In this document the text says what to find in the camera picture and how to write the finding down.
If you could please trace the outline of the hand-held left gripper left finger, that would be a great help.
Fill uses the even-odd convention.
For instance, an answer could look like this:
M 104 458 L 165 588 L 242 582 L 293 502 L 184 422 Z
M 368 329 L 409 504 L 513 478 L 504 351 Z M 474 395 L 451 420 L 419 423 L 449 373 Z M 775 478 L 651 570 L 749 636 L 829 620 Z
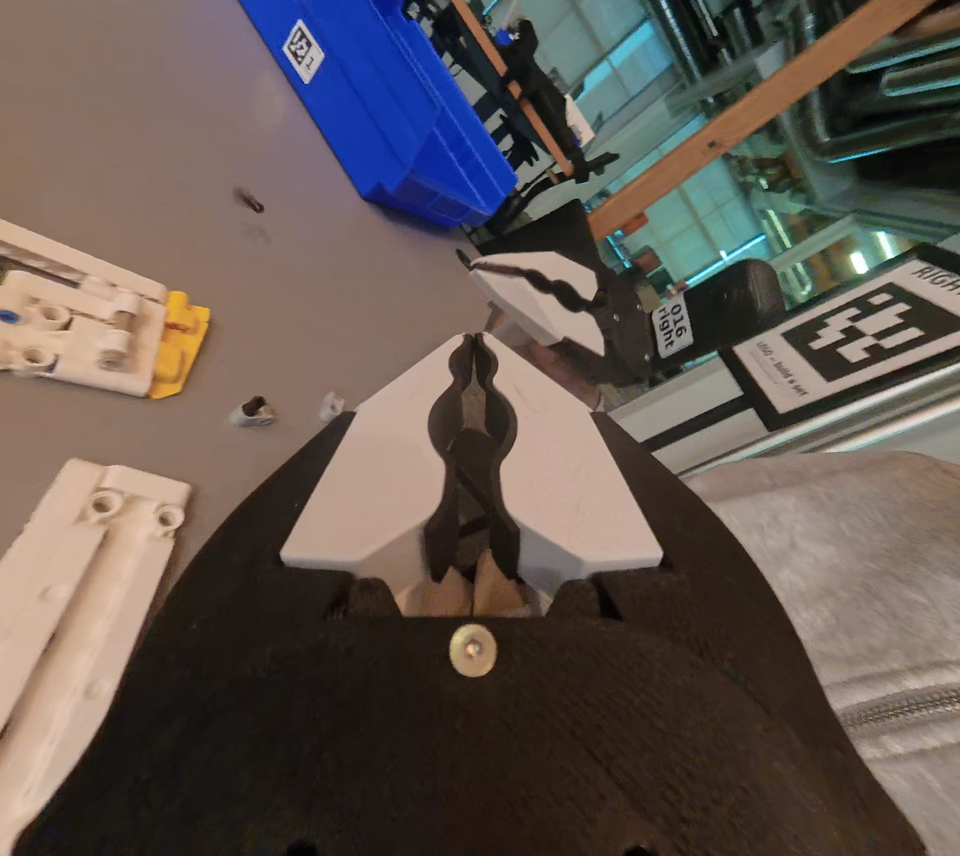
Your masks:
M 288 567 L 385 583 L 405 614 L 467 614 L 456 569 L 457 481 L 475 340 L 451 337 L 350 414 L 329 464 L 280 550 Z

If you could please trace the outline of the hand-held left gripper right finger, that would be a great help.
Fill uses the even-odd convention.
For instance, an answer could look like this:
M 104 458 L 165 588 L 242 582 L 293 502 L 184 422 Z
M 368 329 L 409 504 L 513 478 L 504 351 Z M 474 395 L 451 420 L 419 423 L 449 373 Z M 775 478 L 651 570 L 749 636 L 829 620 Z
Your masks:
M 479 334 L 478 347 L 492 359 L 491 392 L 515 420 L 499 481 L 522 581 L 553 599 L 571 581 L 659 567 L 662 546 L 594 412 L 495 336 Z

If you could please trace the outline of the white lego panel assembly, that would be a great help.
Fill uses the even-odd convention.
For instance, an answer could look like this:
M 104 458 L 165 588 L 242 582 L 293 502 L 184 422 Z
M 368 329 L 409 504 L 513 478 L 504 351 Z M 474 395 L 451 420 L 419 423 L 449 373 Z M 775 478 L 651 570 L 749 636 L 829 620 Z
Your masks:
M 1 563 L 1 850 L 101 729 L 162 584 L 192 486 L 71 458 Z

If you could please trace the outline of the lego airplane model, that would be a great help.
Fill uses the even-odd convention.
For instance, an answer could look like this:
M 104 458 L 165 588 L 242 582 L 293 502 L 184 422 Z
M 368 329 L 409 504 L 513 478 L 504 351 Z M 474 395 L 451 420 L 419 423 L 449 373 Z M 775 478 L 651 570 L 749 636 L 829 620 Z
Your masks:
M 5 219 L 1 257 L 3 372 L 153 400 L 184 390 L 210 309 Z

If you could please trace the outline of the person's right hand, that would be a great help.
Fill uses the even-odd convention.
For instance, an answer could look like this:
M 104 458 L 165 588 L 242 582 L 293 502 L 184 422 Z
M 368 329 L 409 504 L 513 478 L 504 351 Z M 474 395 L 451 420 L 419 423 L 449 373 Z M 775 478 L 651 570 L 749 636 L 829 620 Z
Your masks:
M 564 345 L 544 346 L 527 339 L 516 353 L 595 413 L 606 412 L 603 385 L 587 361 Z

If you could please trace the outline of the grey connector with black pin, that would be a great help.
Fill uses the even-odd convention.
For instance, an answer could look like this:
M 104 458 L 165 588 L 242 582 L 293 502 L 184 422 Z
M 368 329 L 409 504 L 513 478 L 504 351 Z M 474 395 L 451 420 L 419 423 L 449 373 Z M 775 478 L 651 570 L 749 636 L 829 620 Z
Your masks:
M 227 420 L 236 428 L 258 429 L 273 425 L 277 416 L 263 396 L 255 395 L 236 406 Z

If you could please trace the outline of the black desk equipment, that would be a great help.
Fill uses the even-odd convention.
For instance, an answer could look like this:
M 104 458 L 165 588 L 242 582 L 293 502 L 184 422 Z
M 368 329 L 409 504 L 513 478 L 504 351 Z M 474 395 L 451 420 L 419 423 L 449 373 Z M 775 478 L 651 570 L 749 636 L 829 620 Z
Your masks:
M 496 45 L 506 66 L 503 88 L 516 83 L 521 96 L 533 107 L 561 155 L 570 163 L 576 183 L 587 183 L 594 175 L 602 176 L 607 166 L 620 156 L 604 152 L 588 160 L 570 127 L 567 97 L 536 60 L 539 39 L 533 23 L 521 15 L 505 24 L 496 35 Z

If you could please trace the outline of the background work table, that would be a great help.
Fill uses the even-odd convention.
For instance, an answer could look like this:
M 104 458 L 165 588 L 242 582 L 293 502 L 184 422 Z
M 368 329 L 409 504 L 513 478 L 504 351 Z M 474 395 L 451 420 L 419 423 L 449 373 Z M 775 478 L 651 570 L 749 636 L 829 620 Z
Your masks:
M 520 83 L 508 76 L 509 70 L 507 64 L 501 57 L 495 41 L 487 34 L 482 23 L 476 19 L 469 3 L 466 0 L 449 0 L 449 2 L 458 13 L 463 25 L 474 39 L 480 51 L 484 54 L 486 62 L 489 63 L 491 69 L 496 73 L 499 82 L 506 84 L 507 92 L 510 93 L 513 102 L 536 133 L 537 138 L 542 143 L 546 152 L 554 159 L 559 170 L 566 177 L 573 177 L 573 164 L 567 155 L 564 154 L 561 146 L 529 98 L 523 94 Z

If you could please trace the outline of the wooden ceiling beam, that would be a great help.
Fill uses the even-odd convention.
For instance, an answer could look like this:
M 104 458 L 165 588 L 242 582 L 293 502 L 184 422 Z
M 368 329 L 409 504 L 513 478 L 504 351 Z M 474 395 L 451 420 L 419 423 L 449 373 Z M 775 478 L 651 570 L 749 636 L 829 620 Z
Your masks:
M 614 235 L 655 202 L 721 158 L 823 82 L 938 0 L 869 0 L 700 131 L 671 150 L 588 216 L 595 242 Z

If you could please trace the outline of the blue plastic bin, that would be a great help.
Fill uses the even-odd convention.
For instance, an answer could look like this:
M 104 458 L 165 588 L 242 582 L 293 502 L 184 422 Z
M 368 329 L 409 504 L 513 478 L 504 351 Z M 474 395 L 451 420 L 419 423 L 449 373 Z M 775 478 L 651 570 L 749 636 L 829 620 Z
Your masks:
M 483 226 L 517 177 L 402 0 L 237 0 L 358 194 Z

